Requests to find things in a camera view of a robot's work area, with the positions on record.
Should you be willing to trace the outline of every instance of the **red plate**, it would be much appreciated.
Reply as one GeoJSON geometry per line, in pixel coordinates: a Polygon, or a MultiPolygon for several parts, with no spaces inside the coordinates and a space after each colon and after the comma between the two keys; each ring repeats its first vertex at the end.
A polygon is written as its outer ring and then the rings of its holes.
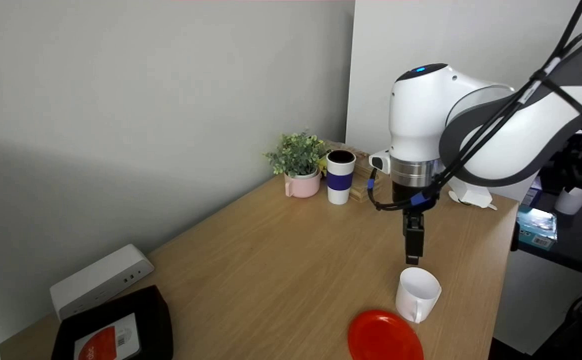
{"type": "Polygon", "coordinates": [[[348,351],[353,360],[424,360],[415,331],[396,314],[370,310],[348,326],[348,351]]]}

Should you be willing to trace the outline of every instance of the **stack of wooden boards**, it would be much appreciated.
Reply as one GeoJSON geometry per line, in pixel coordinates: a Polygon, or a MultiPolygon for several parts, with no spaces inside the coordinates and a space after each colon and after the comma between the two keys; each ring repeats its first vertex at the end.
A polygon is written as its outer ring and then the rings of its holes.
{"type": "MultiPolygon", "coordinates": [[[[346,150],[355,154],[353,185],[351,185],[351,191],[349,192],[348,197],[357,201],[358,203],[364,203],[365,201],[368,201],[369,194],[367,193],[367,182],[369,180],[369,176],[371,176],[371,171],[373,170],[373,166],[369,164],[369,154],[339,142],[326,140],[324,143],[329,150],[346,150]]],[[[373,185],[373,188],[376,191],[382,189],[383,186],[386,186],[384,183],[387,182],[386,178],[388,177],[389,176],[387,176],[387,174],[378,171],[375,175],[375,184],[373,185]]]]}

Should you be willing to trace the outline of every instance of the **white power adapter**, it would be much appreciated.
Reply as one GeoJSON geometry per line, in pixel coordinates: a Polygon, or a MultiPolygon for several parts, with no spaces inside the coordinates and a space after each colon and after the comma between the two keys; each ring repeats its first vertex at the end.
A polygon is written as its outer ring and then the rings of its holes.
{"type": "Polygon", "coordinates": [[[51,301],[60,321],[95,308],[154,271],[132,244],[110,253],[51,286],[51,301]]]}
{"type": "Polygon", "coordinates": [[[457,177],[452,177],[448,184],[451,189],[453,189],[453,192],[455,192],[458,199],[463,203],[486,208],[489,207],[493,200],[489,189],[486,187],[469,184],[457,177]]]}

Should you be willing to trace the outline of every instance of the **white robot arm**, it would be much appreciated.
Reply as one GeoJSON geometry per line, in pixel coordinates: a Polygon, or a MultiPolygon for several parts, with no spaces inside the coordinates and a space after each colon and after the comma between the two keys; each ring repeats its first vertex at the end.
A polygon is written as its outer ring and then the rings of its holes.
{"type": "Polygon", "coordinates": [[[423,212],[451,177],[499,187],[538,171],[582,129],[582,34],[567,44],[582,14],[582,0],[541,70],[520,90],[478,80],[435,63],[406,71],[393,84],[389,150],[369,157],[390,174],[393,203],[373,198],[378,210],[403,210],[408,264],[424,242],[423,212]]]}

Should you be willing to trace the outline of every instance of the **white router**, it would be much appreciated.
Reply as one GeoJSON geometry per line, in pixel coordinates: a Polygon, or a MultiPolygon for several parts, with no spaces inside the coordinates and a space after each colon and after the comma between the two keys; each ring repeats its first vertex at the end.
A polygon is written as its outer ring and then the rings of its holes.
{"type": "Polygon", "coordinates": [[[97,260],[51,286],[51,301],[60,321],[95,308],[154,271],[132,244],[97,260]]]}

